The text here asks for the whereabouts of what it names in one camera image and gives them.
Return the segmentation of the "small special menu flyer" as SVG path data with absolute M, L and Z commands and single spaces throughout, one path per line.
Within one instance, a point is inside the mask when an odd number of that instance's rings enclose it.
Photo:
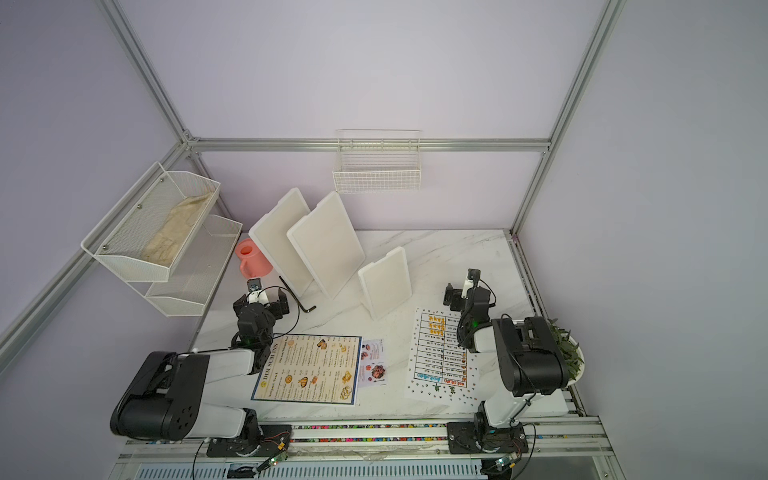
M 388 363 L 382 339 L 364 339 L 360 350 L 358 384 L 360 387 L 385 385 Z

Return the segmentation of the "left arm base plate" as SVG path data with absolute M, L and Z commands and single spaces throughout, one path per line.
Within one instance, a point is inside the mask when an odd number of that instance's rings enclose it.
M 206 450 L 210 458 L 274 457 L 287 451 L 292 436 L 289 424 L 259 425 L 231 439 L 214 438 Z

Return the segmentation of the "narrow white rack box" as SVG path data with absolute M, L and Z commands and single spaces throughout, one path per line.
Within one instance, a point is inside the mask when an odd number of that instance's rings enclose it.
M 365 265 L 357 275 L 363 304 L 374 320 L 384 318 L 413 295 L 403 247 L 396 247 L 380 260 Z

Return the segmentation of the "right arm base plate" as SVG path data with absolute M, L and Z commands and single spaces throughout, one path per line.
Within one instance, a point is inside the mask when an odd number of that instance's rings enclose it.
M 451 454 L 523 454 L 529 452 L 522 426 L 497 428 L 473 422 L 446 425 Z

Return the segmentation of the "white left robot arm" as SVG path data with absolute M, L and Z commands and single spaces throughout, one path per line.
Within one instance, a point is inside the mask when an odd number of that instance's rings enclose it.
M 263 369 L 276 321 L 290 312 L 288 297 L 282 289 L 274 301 L 263 291 L 246 293 L 233 310 L 237 332 L 229 347 L 148 354 L 111 414 L 113 434 L 142 441 L 209 438 L 246 450 L 260 446 L 265 434 L 255 411 L 215 400 L 214 388 Z

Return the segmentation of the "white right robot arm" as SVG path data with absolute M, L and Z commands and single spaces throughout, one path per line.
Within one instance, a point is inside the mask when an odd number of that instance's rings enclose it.
M 564 389 L 571 381 L 565 356 L 543 317 L 519 322 L 503 314 L 490 317 L 495 295 L 474 281 L 447 285 L 443 304 L 460 314 L 458 345 L 473 353 L 493 353 L 501 386 L 481 402 L 476 418 L 487 427 L 512 427 L 538 399 Z

